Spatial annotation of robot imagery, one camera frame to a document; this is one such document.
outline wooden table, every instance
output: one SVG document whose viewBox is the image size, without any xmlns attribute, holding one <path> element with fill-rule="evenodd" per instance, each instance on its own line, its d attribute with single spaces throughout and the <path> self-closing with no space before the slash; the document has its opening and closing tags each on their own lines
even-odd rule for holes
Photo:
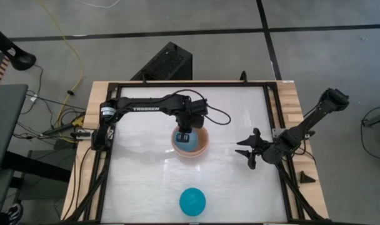
<svg viewBox="0 0 380 225">
<path fill-rule="evenodd" d="M 185 82 L 185 83 L 242 83 L 243 81 L 150 81 L 150 83 L 178 83 L 178 82 Z M 303 121 L 303 113 L 301 111 L 296 85 L 293 81 L 248 81 L 252 83 L 265 83 L 265 82 L 277 82 L 277 90 L 279 93 L 279 98 L 281 102 L 281 108 L 282 108 L 282 114 L 284 117 L 284 123 L 286 128 L 291 128 L 293 126 L 297 126 L 301 121 Z M 127 84 L 139 84 L 141 81 L 95 81 L 92 85 L 89 103 L 87 105 L 86 110 L 86 117 L 84 120 L 84 128 L 89 129 L 97 129 L 98 122 L 99 122 L 99 105 L 100 103 L 104 102 L 106 100 L 106 94 L 108 90 L 108 84 L 109 83 L 127 83 Z M 271 105 L 272 105 L 272 111 L 274 116 L 274 122 L 277 128 L 279 128 L 279 118 L 277 114 L 277 109 L 275 107 L 275 99 L 273 98 L 273 94 L 270 94 L 271 97 Z M 311 145 L 309 144 L 309 141 L 306 142 L 307 144 L 307 151 L 312 154 Z M 90 147 L 91 143 L 90 141 L 81 141 L 77 147 L 77 153 L 76 153 L 76 189 L 73 188 L 73 171 L 72 170 L 72 176 L 71 180 L 69 182 L 69 186 L 67 189 L 67 194 L 65 198 L 64 203 L 64 209 L 62 210 L 62 217 L 67 213 L 67 216 L 69 216 L 75 209 L 76 205 L 76 196 L 78 194 L 77 185 L 79 182 L 79 167 L 82 162 L 84 153 L 87 151 L 87 149 Z M 88 192 L 89 189 L 89 183 L 90 183 L 90 177 L 91 173 L 93 171 L 93 164 L 94 164 L 94 158 L 95 158 L 95 151 L 89 151 L 86 158 L 83 162 L 83 169 L 81 174 L 81 187 L 79 190 L 79 203 L 82 201 L 82 199 L 85 197 L 85 195 Z M 314 164 L 314 161 L 310 156 L 307 154 L 299 156 L 295 155 L 293 157 L 294 161 L 294 168 L 297 174 L 297 180 L 299 181 L 300 178 L 300 172 L 304 171 L 308 176 L 314 178 L 316 182 L 314 183 L 307 183 L 307 184 L 299 184 L 300 191 L 304 195 L 304 197 L 307 199 L 307 201 L 310 203 L 310 205 L 317 211 L 318 214 L 320 214 L 324 218 L 328 218 L 328 212 L 326 209 L 326 205 L 323 198 L 323 193 L 321 189 L 321 184 L 319 182 L 318 172 L 316 171 L 316 166 Z M 100 163 L 98 172 L 100 172 L 103 164 Z M 291 205 L 291 212 L 292 217 L 294 219 L 299 218 L 297 214 L 296 209 L 296 200 L 294 198 L 294 195 L 288 188 L 289 193 L 289 200 Z M 73 198 L 73 205 L 70 208 L 69 212 L 67 212 L 68 207 L 72 201 Z M 91 205 L 91 212 L 89 219 L 95 219 L 96 218 L 96 208 L 97 203 L 99 199 L 99 191 L 97 191 L 93 197 L 92 205 Z"/>
</svg>

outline shoe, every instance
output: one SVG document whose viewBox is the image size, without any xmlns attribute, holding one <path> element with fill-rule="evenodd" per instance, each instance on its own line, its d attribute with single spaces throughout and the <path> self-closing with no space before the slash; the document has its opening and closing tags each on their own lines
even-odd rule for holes
<svg viewBox="0 0 380 225">
<path fill-rule="evenodd" d="M 13 204 L 7 212 L 9 216 L 9 225 L 16 225 L 23 216 L 23 206 L 19 203 Z"/>
</svg>

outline table leg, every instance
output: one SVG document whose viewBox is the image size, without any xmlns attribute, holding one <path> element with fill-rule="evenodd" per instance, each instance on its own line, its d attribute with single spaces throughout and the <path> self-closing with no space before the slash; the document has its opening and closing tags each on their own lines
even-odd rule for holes
<svg viewBox="0 0 380 225">
<path fill-rule="evenodd" d="M 71 172 L 44 162 L 40 162 L 28 157 L 7 151 L 2 160 L 1 167 L 3 169 L 12 169 L 24 173 L 34 174 L 42 178 L 54 179 L 57 181 L 69 182 Z"/>
<path fill-rule="evenodd" d="M 23 179 L 22 178 L 20 178 L 20 177 L 13 177 L 11 179 L 11 183 L 9 183 L 9 187 L 10 188 L 20 189 L 22 187 L 22 184 L 23 184 Z"/>
</svg>

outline black floor stripe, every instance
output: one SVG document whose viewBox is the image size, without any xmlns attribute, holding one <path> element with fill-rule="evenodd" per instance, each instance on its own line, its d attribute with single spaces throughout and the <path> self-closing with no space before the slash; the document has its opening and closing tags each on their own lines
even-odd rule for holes
<svg viewBox="0 0 380 225">
<path fill-rule="evenodd" d="M 90 34 L 85 36 L 65 36 L 67 40 L 83 40 L 83 39 L 107 39 L 107 38 L 142 38 L 142 37 L 164 37 L 164 36 L 185 36 L 185 35 L 205 35 L 205 34 L 246 34 L 261 33 L 262 28 L 244 28 L 244 29 L 212 29 L 197 31 L 163 31 L 163 32 L 135 32 L 121 34 Z M 14 42 L 23 41 L 60 41 L 61 36 L 48 37 L 11 37 Z"/>
<path fill-rule="evenodd" d="M 258 6 L 259 16 L 261 17 L 262 28 L 264 30 L 264 35 L 265 35 L 265 40 L 266 40 L 266 46 L 269 52 L 269 58 L 271 59 L 271 62 L 272 62 L 273 72 L 274 72 L 275 78 L 277 80 L 281 80 L 282 76 L 280 74 L 278 60 L 276 59 L 275 49 L 273 48 L 271 34 L 269 33 L 268 22 L 266 21 L 266 15 L 265 15 L 263 2 L 262 0 L 256 0 L 256 2 Z"/>
<path fill-rule="evenodd" d="M 318 26 L 318 27 L 278 27 L 268 28 L 270 33 L 302 32 L 302 31 L 343 31 L 359 29 L 380 29 L 380 24 L 371 25 L 350 25 L 350 26 Z M 242 29 L 211 29 L 195 31 L 162 31 L 162 32 L 135 32 L 117 34 L 89 34 L 83 36 L 65 36 L 67 40 L 87 40 L 87 39 L 109 39 L 109 38 L 143 38 L 143 37 L 164 37 L 164 36 L 186 36 L 205 34 L 247 34 L 263 33 L 264 28 L 242 28 Z M 44 37 L 10 37 L 14 42 L 26 41 L 62 41 L 61 36 Z"/>
<path fill-rule="evenodd" d="M 319 27 L 279 27 L 269 28 L 271 33 L 299 32 L 299 31 L 345 31 L 358 29 L 380 29 L 380 24 L 372 25 L 349 25 L 349 26 L 319 26 Z"/>
</svg>

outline yellow cable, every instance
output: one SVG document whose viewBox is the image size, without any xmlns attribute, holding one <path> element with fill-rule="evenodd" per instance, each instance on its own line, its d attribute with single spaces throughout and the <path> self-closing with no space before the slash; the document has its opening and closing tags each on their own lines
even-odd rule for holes
<svg viewBox="0 0 380 225">
<path fill-rule="evenodd" d="M 39 1 L 40 6 L 47 12 L 48 16 L 52 19 L 52 21 L 54 22 L 54 24 L 59 29 L 59 32 L 61 33 L 61 36 L 64 39 L 65 44 L 72 50 L 72 52 L 77 57 L 77 60 L 79 61 L 80 78 L 79 78 L 79 80 L 76 82 L 76 84 L 71 89 L 71 91 L 74 91 L 76 89 L 76 87 L 79 85 L 79 83 L 82 81 L 82 78 L 83 78 L 83 63 L 82 63 L 82 60 L 80 59 L 79 54 L 76 52 L 76 50 L 66 40 L 65 35 L 63 33 L 63 30 L 59 26 L 59 24 L 58 24 L 57 20 L 55 19 L 55 17 L 48 11 L 48 9 L 46 8 L 46 6 L 44 5 L 44 1 L 43 0 L 38 0 L 38 1 Z M 59 117 L 61 117 L 61 113 L 62 113 L 62 111 L 64 109 L 64 105 L 66 104 L 66 102 L 68 101 L 68 99 L 69 99 L 69 94 L 65 97 L 63 105 L 61 106 L 61 109 L 59 110 L 59 113 L 58 113 L 58 116 L 57 116 L 57 127 L 59 127 L 61 125 L 61 123 L 59 121 Z M 67 141 L 67 142 L 69 142 L 69 143 L 76 143 L 76 141 L 71 141 L 69 139 L 66 139 L 65 137 L 62 137 L 62 139 L 65 140 L 65 141 Z"/>
</svg>

